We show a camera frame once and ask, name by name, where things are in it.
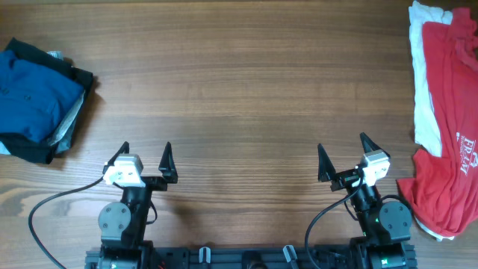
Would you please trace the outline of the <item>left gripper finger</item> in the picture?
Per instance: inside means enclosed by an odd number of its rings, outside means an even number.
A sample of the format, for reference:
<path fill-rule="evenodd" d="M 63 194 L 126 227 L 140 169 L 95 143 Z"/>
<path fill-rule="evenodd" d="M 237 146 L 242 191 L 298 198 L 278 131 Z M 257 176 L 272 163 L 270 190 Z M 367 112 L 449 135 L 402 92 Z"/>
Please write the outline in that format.
<path fill-rule="evenodd" d="M 173 151 L 172 145 L 170 142 L 167 142 L 163 155 L 161 157 L 158 170 L 162 173 L 164 178 L 177 178 L 178 173 L 173 160 Z"/>
<path fill-rule="evenodd" d="M 105 174 L 109 167 L 114 165 L 114 162 L 121 154 L 129 154 L 129 142 L 125 141 L 117 152 L 105 163 L 102 173 Z"/>

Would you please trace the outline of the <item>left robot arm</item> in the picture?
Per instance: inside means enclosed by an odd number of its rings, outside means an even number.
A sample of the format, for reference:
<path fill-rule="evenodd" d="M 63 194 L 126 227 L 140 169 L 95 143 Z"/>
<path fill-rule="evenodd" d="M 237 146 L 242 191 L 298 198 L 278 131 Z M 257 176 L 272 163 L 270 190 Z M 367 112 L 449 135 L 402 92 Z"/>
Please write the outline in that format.
<path fill-rule="evenodd" d="M 129 152 L 124 142 L 103 168 L 108 185 L 122 190 L 119 202 L 107 204 L 99 213 L 101 247 L 87 252 L 85 267 L 89 269 L 164 268 L 165 264 L 151 241 L 144 239 L 148 219 L 155 210 L 152 193 L 166 191 L 178 181 L 171 143 L 166 143 L 158 165 L 159 176 L 143 176 L 140 156 Z"/>

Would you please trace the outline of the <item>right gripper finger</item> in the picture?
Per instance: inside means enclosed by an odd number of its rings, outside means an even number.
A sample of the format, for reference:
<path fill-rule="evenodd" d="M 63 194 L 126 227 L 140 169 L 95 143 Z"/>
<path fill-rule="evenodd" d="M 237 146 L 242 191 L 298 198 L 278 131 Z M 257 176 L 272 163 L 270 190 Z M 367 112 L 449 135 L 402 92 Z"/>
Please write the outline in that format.
<path fill-rule="evenodd" d="M 323 144 L 319 143 L 318 150 L 318 180 L 320 182 L 329 182 L 335 178 L 336 170 L 333 166 Z"/>
<path fill-rule="evenodd" d="M 382 147 L 378 146 L 373 142 L 368 135 L 362 132 L 360 135 L 361 144 L 366 156 L 375 156 L 375 155 L 384 155 L 390 157 L 390 154 L 387 153 Z"/>

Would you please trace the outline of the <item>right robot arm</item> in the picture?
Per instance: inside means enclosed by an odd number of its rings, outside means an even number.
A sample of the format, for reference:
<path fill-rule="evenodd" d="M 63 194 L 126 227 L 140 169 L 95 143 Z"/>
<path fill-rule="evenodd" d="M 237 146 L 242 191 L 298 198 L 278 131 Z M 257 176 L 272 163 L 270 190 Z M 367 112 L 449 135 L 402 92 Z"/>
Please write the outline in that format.
<path fill-rule="evenodd" d="M 350 202 L 362 236 L 350 240 L 349 268 L 410 269 L 418 266 L 411 239 L 412 209 L 397 195 L 381 196 L 376 183 L 385 178 L 391 156 L 364 132 L 360 134 L 364 154 L 349 170 L 338 172 L 322 144 L 318 151 L 318 180 L 330 182 L 332 191 L 347 195 L 337 205 Z"/>

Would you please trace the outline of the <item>red FRAM t-shirt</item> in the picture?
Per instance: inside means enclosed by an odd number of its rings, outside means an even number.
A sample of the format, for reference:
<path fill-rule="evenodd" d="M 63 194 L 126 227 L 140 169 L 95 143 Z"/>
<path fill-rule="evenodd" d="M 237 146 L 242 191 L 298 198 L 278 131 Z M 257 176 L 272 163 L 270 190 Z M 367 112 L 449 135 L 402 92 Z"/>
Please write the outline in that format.
<path fill-rule="evenodd" d="M 422 30 L 441 157 L 421 146 L 415 175 L 397 182 L 418 225 L 439 241 L 477 219 L 477 21 L 468 7 L 451 12 L 450 25 L 426 22 Z"/>

